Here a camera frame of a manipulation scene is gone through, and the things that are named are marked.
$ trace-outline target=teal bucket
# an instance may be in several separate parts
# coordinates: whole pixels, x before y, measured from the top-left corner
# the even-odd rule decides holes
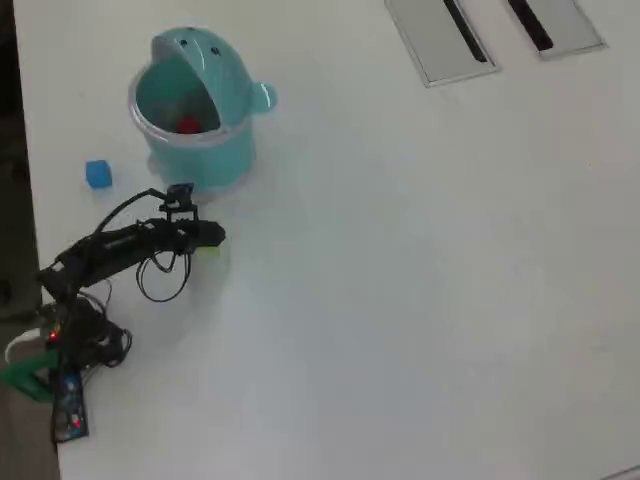
[[[196,28],[155,37],[151,64],[129,88],[129,111],[151,148],[153,170],[200,192],[229,187],[249,171],[251,115],[275,104],[273,87],[252,82],[229,44]]]

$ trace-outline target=blue block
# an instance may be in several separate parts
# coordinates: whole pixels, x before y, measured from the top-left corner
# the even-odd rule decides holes
[[[106,188],[113,184],[111,167],[106,160],[90,160],[85,163],[87,183],[91,188]]]

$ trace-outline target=wire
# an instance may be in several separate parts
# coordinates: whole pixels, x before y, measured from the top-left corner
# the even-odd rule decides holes
[[[26,332],[21,333],[16,338],[11,340],[4,349],[4,361],[10,363],[9,361],[9,352],[11,349],[17,345],[18,343],[31,342],[33,340],[37,340],[40,338],[40,329],[33,328],[31,330],[27,330]]]
[[[104,302],[104,309],[106,311],[109,308],[109,302],[111,301],[111,294],[113,293],[113,283],[111,283],[111,280],[109,280],[108,278],[105,278],[104,281],[107,282],[107,285],[109,285],[109,293],[107,294],[107,299]]]
[[[87,300],[89,300],[90,302],[93,302],[95,305],[98,306],[98,308],[100,309],[100,313],[102,314],[102,319],[104,320],[105,323],[109,322],[109,319],[107,318],[107,305],[102,303],[97,297],[95,297],[94,295],[91,295],[90,293],[87,292],[78,292],[78,295],[80,295],[81,297],[86,298]],[[104,358],[100,359],[100,358],[96,358],[95,360],[106,366],[109,368],[113,368],[113,367],[117,367],[118,365],[120,365],[124,359],[126,358],[127,354],[129,353],[129,350],[131,350],[131,343],[132,343],[132,339],[133,336],[131,335],[131,332],[129,330],[127,330],[126,328],[120,328],[115,326],[115,324],[113,324],[113,326],[115,328],[117,328],[120,331],[121,334],[121,339],[124,338],[126,343],[122,349],[122,353],[120,353],[120,355],[118,355],[117,357],[113,357],[111,359],[108,359],[105,361]],[[94,339],[96,340],[98,343],[101,342],[102,339]]]
[[[86,387],[89,380],[96,374],[96,372],[100,369],[102,365],[94,365],[87,369],[87,371],[82,375],[82,387]]]
[[[180,295],[184,290],[184,287],[187,285],[187,282],[189,281],[189,277],[191,276],[191,254],[189,253],[184,254],[184,278],[182,279],[182,283],[180,284],[180,287],[178,288],[178,290],[170,297],[154,298],[147,293],[147,289],[144,286],[144,274],[147,271],[147,267],[149,266],[149,263],[153,262],[154,265],[156,265],[156,267],[158,268],[158,270],[160,270],[163,273],[171,273],[173,271],[173,267],[176,259],[176,254],[174,253],[171,259],[171,262],[169,264],[169,267],[164,267],[163,265],[160,264],[160,262],[158,262],[156,258],[156,255],[158,253],[160,252],[155,252],[153,255],[145,258],[143,261],[141,261],[138,264],[138,268],[136,269],[136,283],[138,284],[138,288],[140,289],[140,292],[142,293],[142,295],[144,295],[144,297],[147,300],[150,300],[154,303],[166,303],[166,302],[170,302],[171,300],[176,298],[178,295]]]
[[[95,235],[97,235],[98,233],[102,232],[104,230],[104,228],[107,226],[107,224],[111,220],[113,220],[121,211],[123,211],[129,205],[137,202],[138,200],[140,200],[140,199],[142,199],[144,197],[156,197],[156,198],[159,198],[160,200],[165,200],[167,198],[164,193],[156,190],[155,188],[149,188],[149,189],[145,190],[144,192],[140,192],[140,193],[135,194],[133,197],[129,198],[128,200],[125,200],[120,205],[118,205],[116,208],[114,208],[111,211],[111,213],[109,213],[109,215],[104,217],[104,220],[102,220],[102,222],[100,222],[98,224],[96,229],[91,234],[91,239],[93,240]]]

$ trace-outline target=cable slot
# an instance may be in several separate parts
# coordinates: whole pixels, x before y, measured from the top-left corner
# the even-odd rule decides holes
[[[508,0],[520,23],[540,52],[553,48],[553,40],[533,13],[527,0]]]
[[[449,10],[449,14],[451,15],[451,18],[453,18],[453,21],[455,22],[456,27],[458,27],[458,30],[460,31],[460,35],[462,35],[462,38],[467,44],[467,47],[469,47],[469,50],[471,51],[471,55],[473,55],[473,58],[475,58],[477,61],[481,63],[487,63],[487,56],[482,51],[482,48],[480,48],[480,44],[476,40],[476,37],[473,35],[473,32],[469,28],[469,25],[467,25],[467,22],[462,16],[462,12],[458,8],[458,5],[456,4],[455,0],[442,0],[442,1],[447,7],[447,10]]]

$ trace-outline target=table surface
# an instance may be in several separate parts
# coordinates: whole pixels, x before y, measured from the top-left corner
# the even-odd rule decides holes
[[[502,72],[428,90],[382,0],[16,2],[42,265],[160,186],[126,108],[154,34],[208,27],[280,96],[250,175],[202,210],[229,239],[188,290],[155,305],[115,277],[133,349],[88,385],[64,480],[640,461],[640,3],[582,0],[610,48],[549,63],[503,2],[466,3]]]

